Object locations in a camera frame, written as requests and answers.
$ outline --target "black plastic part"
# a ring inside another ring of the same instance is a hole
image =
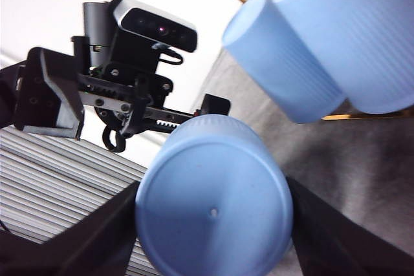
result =
[[[414,258],[350,221],[292,178],[293,243],[304,276],[414,275]]]
[[[205,94],[199,114],[223,114],[226,116],[230,112],[230,107],[230,100],[211,94]]]
[[[136,239],[133,182],[73,227],[36,244],[0,231],[0,275],[124,276]]]
[[[16,84],[19,70],[25,66],[26,61],[0,70],[0,129],[9,126],[13,122],[13,114],[16,106]]]
[[[13,124],[20,131],[79,138],[83,105],[74,57],[32,48],[20,70]]]
[[[73,54],[75,57],[75,69],[80,74],[89,74],[89,67],[91,67],[89,38],[85,36],[73,36],[72,42]]]

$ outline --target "depth camera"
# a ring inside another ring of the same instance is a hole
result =
[[[126,32],[187,52],[197,48],[197,33],[191,23],[139,1],[121,0],[114,17]]]

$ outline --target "blue plastic cup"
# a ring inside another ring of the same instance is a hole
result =
[[[292,199],[257,134],[216,114],[175,129],[136,195],[145,254],[165,276],[266,275],[289,245]]]
[[[248,0],[223,45],[293,122],[316,121],[345,99],[272,0]]]
[[[274,0],[360,111],[414,104],[414,0]]]

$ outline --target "screw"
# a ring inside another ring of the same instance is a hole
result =
[[[37,103],[39,102],[39,100],[38,100],[36,97],[31,97],[31,98],[29,99],[29,102],[30,102],[32,105],[35,105],[35,104],[37,104]]]
[[[111,70],[111,74],[115,77],[117,77],[119,75],[119,70],[118,69],[113,69]]]
[[[123,105],[121,106],[121,110],[122,110],[122,111],[124,111],[124,112],[129,111],[129,105],[127,105],[126,103],[125,103],[125,104],[123,104]]]
[[[95,105],[97,106],[102,106],[105,102],[103,100],[101,100],[100,98],[98,98],[97,100],[95,100]]]
[[[169,85],[168,83],[164,83],[164,84],[162,85],[162,88],[163,88],[164,90],[169,90],[169,89],[171,88],[171,85]]]

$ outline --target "camera lens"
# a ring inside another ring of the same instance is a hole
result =
[[[160,36],[166,36],[169,33],[169,29],[168,27],[165,27],[165,26],[159,26],[157,28],[157,32]]]
[[[146,25],[146,20],[143,18],[143,17],[140,17],[139,19],[137,19],[136,20],[136,26],[139,28],[139,29],[142,29],[142,28],[144,28],[145,27],[145,25]]]

